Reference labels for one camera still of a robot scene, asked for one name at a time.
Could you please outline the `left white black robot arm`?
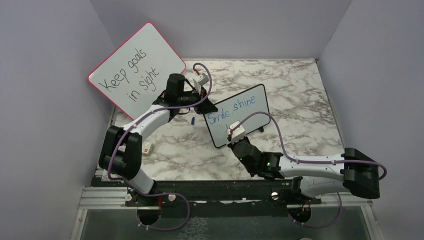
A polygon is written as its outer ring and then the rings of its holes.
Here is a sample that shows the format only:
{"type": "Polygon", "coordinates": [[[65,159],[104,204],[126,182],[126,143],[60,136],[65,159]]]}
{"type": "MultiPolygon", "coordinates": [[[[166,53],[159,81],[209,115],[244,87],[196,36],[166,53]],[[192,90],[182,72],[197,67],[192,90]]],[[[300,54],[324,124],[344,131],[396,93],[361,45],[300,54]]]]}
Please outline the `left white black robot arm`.
{"type": "Polygon", "coordinates": [[[199,115],[217,112],[208,99],[211,84],[210,74],[199,74],[185,91],[186,77],[180,73],[169,75],[165,90],[151,107],[132,122],[118,127],[110,126],[102,144],[98,165],[107,171],[113,180],[123,180],[137,189],[138,199],[144,205],[157,200],[155,181],[142,170],[143,143],[154,131],[179,115],[180,109],[194,109],[199,115]]]}

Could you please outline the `black framed whiteboard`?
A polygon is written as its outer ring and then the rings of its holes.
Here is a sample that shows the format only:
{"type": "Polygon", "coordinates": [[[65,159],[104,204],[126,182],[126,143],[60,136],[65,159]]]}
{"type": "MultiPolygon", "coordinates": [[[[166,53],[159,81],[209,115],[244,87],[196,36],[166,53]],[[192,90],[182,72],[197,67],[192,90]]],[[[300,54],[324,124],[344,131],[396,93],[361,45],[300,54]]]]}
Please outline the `black framed whiteboard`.
{"type": "Polygon", "coordinates": [[[217,112],[207,113],[203,117],[217,149],[229,143],[227,129],[230,125],[256,112],[270,112],[266,88],[262,83],[221,100],[215,106],[217,112]]]}

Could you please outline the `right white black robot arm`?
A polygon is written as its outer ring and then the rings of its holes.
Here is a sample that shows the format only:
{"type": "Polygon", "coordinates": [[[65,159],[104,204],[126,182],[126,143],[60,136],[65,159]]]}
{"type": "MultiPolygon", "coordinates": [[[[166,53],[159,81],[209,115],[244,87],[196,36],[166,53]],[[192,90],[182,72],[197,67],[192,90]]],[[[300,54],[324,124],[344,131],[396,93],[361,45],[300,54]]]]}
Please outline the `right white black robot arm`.
{"type": "Polygon", "coordinates": [[[247,137],[228,147],[252,177],[299,180],[288,190],[289,199],[296,204],[332,193],[349,192],[363,199],[380,197],[380,165],[355,148],[347,147],[333,156],[302,159],[284,152],[261,151],[247,137]]]}

